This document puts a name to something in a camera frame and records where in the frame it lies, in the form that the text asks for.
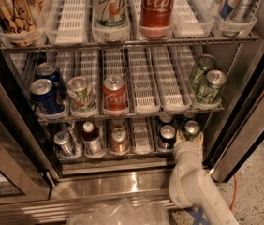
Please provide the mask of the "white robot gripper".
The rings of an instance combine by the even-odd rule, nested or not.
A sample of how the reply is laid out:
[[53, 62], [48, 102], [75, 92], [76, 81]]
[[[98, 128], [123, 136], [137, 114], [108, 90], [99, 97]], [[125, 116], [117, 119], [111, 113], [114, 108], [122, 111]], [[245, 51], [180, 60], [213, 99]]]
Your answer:
[[178, 129], [176, 133], [176, 143], [174, 147], [174, 156], [176, 167], [181, 173], [190, 173], [195, 169], [202, 167], [202, 156], [204, 135], [199, 133], [197, 142], [185, 141], [183, 132]]

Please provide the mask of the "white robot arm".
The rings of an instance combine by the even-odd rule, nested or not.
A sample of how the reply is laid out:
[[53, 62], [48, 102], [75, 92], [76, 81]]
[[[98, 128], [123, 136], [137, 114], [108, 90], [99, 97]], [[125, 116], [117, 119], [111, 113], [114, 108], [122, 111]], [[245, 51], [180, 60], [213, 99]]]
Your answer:
[[178, 208], [198, 206], [209, 225], [239, 225], [218, 187], [203, 169], [202, 145], [177, 132], [173, 155], [175, 167], [169, 179], [169, 196]]

